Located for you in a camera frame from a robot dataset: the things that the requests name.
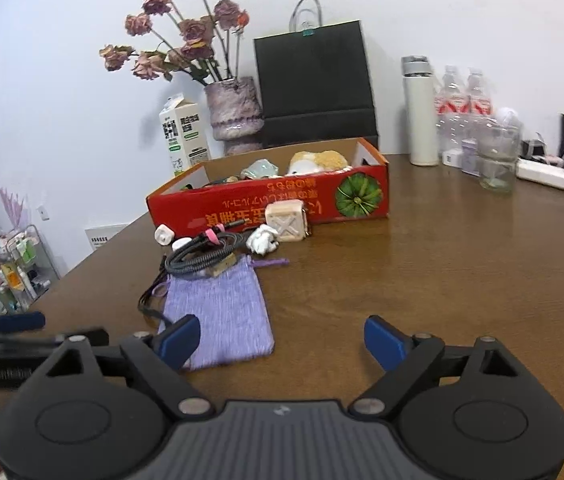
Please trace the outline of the marbled purple ceramic vase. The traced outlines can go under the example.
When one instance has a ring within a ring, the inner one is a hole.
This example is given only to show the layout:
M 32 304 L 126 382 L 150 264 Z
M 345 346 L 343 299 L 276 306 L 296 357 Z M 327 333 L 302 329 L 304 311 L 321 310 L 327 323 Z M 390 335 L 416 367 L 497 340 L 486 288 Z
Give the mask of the marbled purple ceramic vase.
M 264 113 L 253 77 L 214 82 L 205 94 L 212 136 L 222 143 L 226 156 L 262 149 Z

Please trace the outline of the black paper shopping bag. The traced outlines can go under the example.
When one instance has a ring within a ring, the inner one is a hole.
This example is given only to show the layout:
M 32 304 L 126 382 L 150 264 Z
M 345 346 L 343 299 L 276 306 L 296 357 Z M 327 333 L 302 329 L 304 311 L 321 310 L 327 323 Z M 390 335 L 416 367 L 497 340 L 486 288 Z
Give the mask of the black paper shopping bag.
M 325 25 L 319 0 L 299 0 L 285 34 L 254 40 L 263 146 L 363 138 L 378 146 L 358 21 Z

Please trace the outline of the white crumpled figurine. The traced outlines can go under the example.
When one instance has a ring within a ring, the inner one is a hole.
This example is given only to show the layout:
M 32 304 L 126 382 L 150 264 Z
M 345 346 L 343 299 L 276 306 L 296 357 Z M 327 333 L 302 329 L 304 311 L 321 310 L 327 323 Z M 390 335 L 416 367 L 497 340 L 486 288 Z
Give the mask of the white crumpled figurine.
M 247 237 L 246 247 L 254 255 L 265 256 L 279 247 L 279 233 L 268 224 L 261 224 Z

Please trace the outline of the dried pink rose bouquet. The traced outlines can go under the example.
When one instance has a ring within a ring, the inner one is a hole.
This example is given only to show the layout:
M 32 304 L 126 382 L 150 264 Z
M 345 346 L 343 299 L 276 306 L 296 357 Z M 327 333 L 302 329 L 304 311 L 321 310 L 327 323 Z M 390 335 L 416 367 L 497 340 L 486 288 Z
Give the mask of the dried pink rose bouquet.
M 99 50 L 104 68 L 114 73 L 130 64 L 133 76 L 142 80 L 171 81 L 182 73 L 204 87 L 238 78 L 250 14 L 232 0 L 202 3 L 204 13 L 187 18 L 176 0 L 142 0 L 141 11 L 125 17 L 125 31 L 130 37 L 153 36 L 157 46 L 107 44 Z

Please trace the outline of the purple woven drawstring pouch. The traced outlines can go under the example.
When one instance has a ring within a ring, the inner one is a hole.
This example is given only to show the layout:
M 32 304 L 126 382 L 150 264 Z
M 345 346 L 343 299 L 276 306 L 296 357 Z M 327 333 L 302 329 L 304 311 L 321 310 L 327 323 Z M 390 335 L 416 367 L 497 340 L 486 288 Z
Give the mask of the purple woven drawstring pouch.
M 186 368 L 204 370 L 273 352 L 273 332 L 256 274 L 263 264 L 244 256 L 216 278 L 168 278 L 163 314 L 171 321 L 193 314 L 201 325 L 200 343 Z

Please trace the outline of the white cube power adapter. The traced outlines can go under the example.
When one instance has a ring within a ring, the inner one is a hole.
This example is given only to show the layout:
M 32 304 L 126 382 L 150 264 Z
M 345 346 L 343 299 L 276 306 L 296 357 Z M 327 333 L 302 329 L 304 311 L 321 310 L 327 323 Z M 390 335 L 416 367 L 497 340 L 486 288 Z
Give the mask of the white cube power adapter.
M 171 247 L 177 238 L 176 233 L 168 226 L 161 224 L 154 232 L 156 242 L 162 247 Z

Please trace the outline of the beige cube speaker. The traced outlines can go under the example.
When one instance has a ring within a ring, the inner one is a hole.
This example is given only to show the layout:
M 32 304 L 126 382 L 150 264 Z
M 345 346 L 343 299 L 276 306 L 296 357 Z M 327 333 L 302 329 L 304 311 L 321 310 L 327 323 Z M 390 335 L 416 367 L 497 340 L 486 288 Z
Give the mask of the beige cube speaker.
M 276 231 L 279 242 L 300 242 L 310 235 L 310 224 L 302 200 L 280 200 L 265 209 L 265 224 Z

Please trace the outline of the clear water bottle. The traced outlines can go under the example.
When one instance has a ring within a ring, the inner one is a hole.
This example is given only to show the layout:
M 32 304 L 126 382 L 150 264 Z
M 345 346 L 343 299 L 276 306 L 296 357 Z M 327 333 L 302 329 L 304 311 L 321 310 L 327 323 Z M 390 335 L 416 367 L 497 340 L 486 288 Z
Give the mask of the clear water bottle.
M 435 96 L 439 153 L 456 150 L 462 145 L 468 131 L 470 100 L 462 84 L 459 69 L 447 65 L 442 83 Z
M 492 101 L 484 73 L 478 68 L 471 68 L 466 83 L 468 92 L 468 112 L 475 117 L 488 117 L 492 114 Z

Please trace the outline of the clear water bottle left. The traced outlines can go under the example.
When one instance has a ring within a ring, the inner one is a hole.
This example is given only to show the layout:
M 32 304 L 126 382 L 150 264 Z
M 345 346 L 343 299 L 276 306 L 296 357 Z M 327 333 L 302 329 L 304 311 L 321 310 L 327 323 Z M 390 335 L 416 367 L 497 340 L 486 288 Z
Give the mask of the clear water bottle left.
M 462 145 L 468 131 L 470 100 L 462 84 L 459 69 L 447 65 L 442 83 L 435 96 L 439 153 L 456 150 Z

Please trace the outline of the white power strip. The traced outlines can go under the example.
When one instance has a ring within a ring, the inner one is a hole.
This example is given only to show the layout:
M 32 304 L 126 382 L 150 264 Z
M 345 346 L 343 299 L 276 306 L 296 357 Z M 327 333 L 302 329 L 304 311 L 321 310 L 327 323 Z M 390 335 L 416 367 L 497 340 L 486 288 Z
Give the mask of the white power strip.
M 561 167 L 520 158 L 516 164 L 516 176 L 521 180 L 564 191 L 564 168 Z

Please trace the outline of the clear drinking glass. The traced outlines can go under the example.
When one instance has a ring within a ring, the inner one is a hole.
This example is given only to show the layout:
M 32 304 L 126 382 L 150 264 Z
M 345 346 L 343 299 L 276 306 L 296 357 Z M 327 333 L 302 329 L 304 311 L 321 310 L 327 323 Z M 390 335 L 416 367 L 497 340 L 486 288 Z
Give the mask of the clear drinking glass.
M 476 134 L 477 169 L 480 185 L 488 190 L 510 193 L 516 179 L 523 124 L 517 111 L 500 107 L 482 120 Z

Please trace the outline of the red cardboard fruit box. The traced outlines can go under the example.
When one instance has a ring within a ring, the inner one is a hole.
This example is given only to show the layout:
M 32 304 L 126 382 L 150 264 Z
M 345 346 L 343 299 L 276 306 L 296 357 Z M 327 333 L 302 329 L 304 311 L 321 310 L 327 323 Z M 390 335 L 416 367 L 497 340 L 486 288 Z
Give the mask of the red cardboard fruit box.
M 297 152 L 338 151 L 349 162 L 345 170 L 288 176 Z M 242 180 L 240 172 L 265 158 L 279 177 Z M 265 209 L 280 200 L 302 200 L 311 224 L 386 217 L 389 213 L 389 163 L 361 138 L 268 148 L 201 162 L 162 185 L 146 198 L 156 226 L 179 236 L 242 220 L 251 228 L 265 220 Z

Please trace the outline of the yellow white plush toy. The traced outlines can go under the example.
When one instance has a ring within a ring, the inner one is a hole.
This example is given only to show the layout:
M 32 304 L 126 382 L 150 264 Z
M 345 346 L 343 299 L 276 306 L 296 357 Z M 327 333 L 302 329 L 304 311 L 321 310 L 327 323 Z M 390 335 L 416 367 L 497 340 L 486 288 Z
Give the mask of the yellow white plush toy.
M 322 172 L 340 171 L 349 168 L 348 160 L 338 151 L 297 152 L 288 165 L 288 176 L 306 176 Z

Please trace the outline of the white green milk carton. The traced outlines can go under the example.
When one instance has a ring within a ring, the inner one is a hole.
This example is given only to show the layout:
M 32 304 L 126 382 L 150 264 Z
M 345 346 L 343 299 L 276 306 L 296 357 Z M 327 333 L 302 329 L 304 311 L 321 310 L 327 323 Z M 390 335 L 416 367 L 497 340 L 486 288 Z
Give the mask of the white green milk carton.
M 158 117 L 175 176 L 212 158 L 196 103 L 182 93 L 170 96 Z

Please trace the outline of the white round charger puck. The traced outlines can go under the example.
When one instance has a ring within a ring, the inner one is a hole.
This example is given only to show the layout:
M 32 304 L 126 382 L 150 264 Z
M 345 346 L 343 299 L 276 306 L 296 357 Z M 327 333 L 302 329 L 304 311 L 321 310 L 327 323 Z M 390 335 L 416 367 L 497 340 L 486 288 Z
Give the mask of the white round charger puck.
M 183 248 L 184 246 L 186 246 L 187 244 L 190 244 L 192 242 L 192 238 L 191 237 L 180 237 L 177 238 L 176 240 L 174 240 L 171 244 L 171 250 L 173 252 L 176 252 L 177 250 Z

